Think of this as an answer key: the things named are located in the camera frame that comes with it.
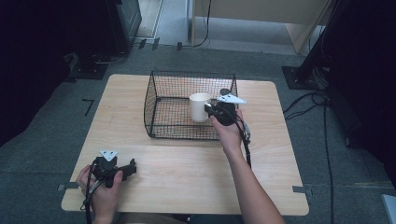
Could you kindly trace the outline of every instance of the person's left hand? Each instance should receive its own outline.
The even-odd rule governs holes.
[[[85,195],[87,190],[88,174],[90,172],[90,165],[87,165],[79,172],[76,182],[82,188],[82,193]],[[113,217],[117,212],[119,205],[119,191],[120,183],[122,182],[122,171],[118,171],[114,176],[113,187],[111,189],[101,185],[93,193],[91,200],[91,207],[95,213],[95,224],[98,223],[112,223]]]

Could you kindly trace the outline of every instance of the gray carpet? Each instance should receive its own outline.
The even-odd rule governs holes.
[[[281,66],[298,66],[304,57],[276,54],[183,49],[150,46],[111,64],[103,80],[63,83],[35,116],[28,129],[4,144],[0,157],[0,223],[84,223],[81,212],[65,212],[58,185],[68,182],[90,128],[108,77],[112,74],[149,75],[153,69],[235,73],[238,79],[276,84],[286,108],[309,91],[289,90]],[[91,111],[84,116],[89,102]],[[293,111],[312,105],[301,101]],[[388,223],[381,194],[396,195],[381,162],[363,149],[345,147],[343,130],[327,109],[330,162],[333,177],[334,223]],[[288,223],[330,223],[331,188],[323,131],[323,107],[287,121],[310,212],[285,217]]]

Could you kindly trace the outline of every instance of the wrist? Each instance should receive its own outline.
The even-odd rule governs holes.
[[[93,224],[111,224],[114,216],[95,217]]]
[[[224,148],[223,150],[229,162],[244,160],[241,147]]]

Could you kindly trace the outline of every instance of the wire basket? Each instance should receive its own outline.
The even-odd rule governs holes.
[[[212,104],[221,89],[237,96],[235,74],[152,71],[145,100],[144,122],[148,136],[171,139],[219,139],[209,119],[191,119],[190,95],[206,92]]]

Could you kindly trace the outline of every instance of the white mug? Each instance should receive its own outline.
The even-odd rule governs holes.
[[[195,122],[205,122],[208,119],[205,112],[205,104],[210,103],[210,95],[204,92],[190,96],[191,119]]]

